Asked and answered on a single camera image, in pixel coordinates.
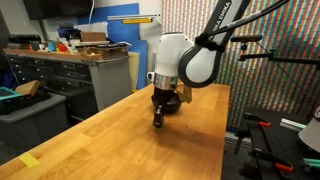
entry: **yellow tape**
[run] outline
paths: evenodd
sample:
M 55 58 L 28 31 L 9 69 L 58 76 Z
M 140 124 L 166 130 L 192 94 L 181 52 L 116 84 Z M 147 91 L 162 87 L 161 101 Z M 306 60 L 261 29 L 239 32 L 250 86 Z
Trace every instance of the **yellow tape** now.
M 34 158 L 30 153 L 26 152 L 19 156 L 19 159 L 29 168 L 38 165 L 40 162 Z

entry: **striped backdrop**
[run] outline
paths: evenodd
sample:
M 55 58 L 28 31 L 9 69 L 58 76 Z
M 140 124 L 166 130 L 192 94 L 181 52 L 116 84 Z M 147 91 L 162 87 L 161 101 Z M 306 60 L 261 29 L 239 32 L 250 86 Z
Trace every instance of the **striped backdrop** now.
M 218 0 L 163 0 L 163 33 L 184 32 L 194 39 L 204 29 Z M 264 9 L 275 0 L 252 0 L 244 16 Z M 320 1 L 291 0 L 284 7 L 235 30 L 234 35 L 261 34 L 262 46 L 277 49 L 277 57 L 317 59 L 320 56 Z M 265 53 L 254 43 L 248 54 Z M 320 71 L 314 65 L 280 63 L 303 87 L 301 91 L 274 62 L 266 59 L 238 61 L 240 44 L 229 43 L 216 83 L 232 87 L 229 129 L 238 128 L 245 106 L 308 115 L 316 103 L 303 91 L 320 99 Z

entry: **cable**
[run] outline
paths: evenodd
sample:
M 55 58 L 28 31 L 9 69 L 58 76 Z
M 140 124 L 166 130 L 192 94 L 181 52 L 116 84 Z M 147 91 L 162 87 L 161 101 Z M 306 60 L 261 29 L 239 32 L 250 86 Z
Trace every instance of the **cable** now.
M 216 35 L 216 34 L 221 34 L 221 33 L 227 32 L 229 30 L 235 29 L 237 27 L 243 26 L 245 24 L 248 24 L 248 23 L 250 23 L 256 19 L 259 19 L 259 18 L 271 13 L 272 11 L 280 8 L 281 6 L 286 4 L 288 1 L 290 1 L 290 0 L 279 0 L 275 4 L 267 7 L 266 9 L 264 9 L 262 11 L 255 12 L 255 13 L 251 14 L 250 16 L 247 16 L 247 17 L 244 17 L 244 18 L 239 19 L 237 21 L 234 21 L 232 23 L 229 23 L 229 24 L 225 25 L 224 27 L 219 28 L 218 30 L 215 30 L 211 33 L 208 33 L 208 37 Z
M 269 53 L 269 51 L 264 48 L 261 44 L 259 44 L 258 42 L 255 42 L 256 44 L 258 44 L 263 50 L 265 50 L 267 53 Z M 303 93 L 305 93 L 307 96 L 309 96 L 312 100 L 320 103 L 320 100 L 317 99 L 317 97 L 313 96 L 312 94 L 308 93 L 306 90 L 303 89 L 303 87 L 301 87 L 297 81 L 295 81 L 291 76 L 290 74 L 288 74 L 281 66 L 278 62 L 274 61 L 274 63 L 276 63 L 276 65 L 282 70 L 282 72 L 284 72 L 287 77 L 300 89 L 300 91 L 302 91 Z
M 90 16 L 89 16 L 89 24 L 91 23 L 93 8 L 94 8 L 94 0 L 92 0 L 92 7 L 91 7 L 91 11 L 90 11 Z

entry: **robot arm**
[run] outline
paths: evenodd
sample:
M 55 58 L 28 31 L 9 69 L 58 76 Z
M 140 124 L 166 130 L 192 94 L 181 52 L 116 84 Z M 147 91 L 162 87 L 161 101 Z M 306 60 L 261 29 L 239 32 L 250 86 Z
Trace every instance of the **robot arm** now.
M 288 1 L 279 0 L 265 10 L 240 19 L 250 0 L 220 0 L 203 33 L 196 38 L 195 44 L 182 33 L 162 35 L 155 70 L 147 74 L 155 86 L 152 96 L 156 109 L 154 126 L 162 126 L 165 112 L 174 112 L 170 106 L 173 102 L 176 110 L 181 105 L 174 93 L 178 77 L 192 88 L 202 88 L 211 84 L 218 75 L 221 56 L 233 30 L 272 12 Z

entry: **wooden table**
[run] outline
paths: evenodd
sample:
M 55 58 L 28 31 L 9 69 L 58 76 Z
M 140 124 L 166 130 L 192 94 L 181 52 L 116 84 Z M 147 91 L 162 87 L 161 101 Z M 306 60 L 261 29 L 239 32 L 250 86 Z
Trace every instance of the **wooden table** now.
M 152 126 L 153 86 L 136 92 L 29 153 L 0 179 L 220 179 L 230 87 L 193 89 L 193 101 Z

